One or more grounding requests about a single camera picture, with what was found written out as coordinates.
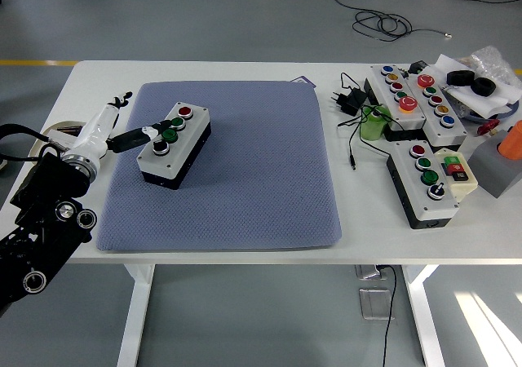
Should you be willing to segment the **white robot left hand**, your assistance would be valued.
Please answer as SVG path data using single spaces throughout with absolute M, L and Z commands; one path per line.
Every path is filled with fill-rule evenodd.
M 145 145 L 156 139 L 166 129 L 170 128 L 170 120 L 153 123 L 150 126 L 129 130 L 123 134 L 109 138 L 119 117 L 120 109 L 127 106 L 132 97 L 129 91 L 116 96 L 107 103 L 102 111 L 93 117 L 83 128 L 73 146 L 61 157 L 64 161 L 98 161 L 109 150 L 123 153 L 127 150 Z

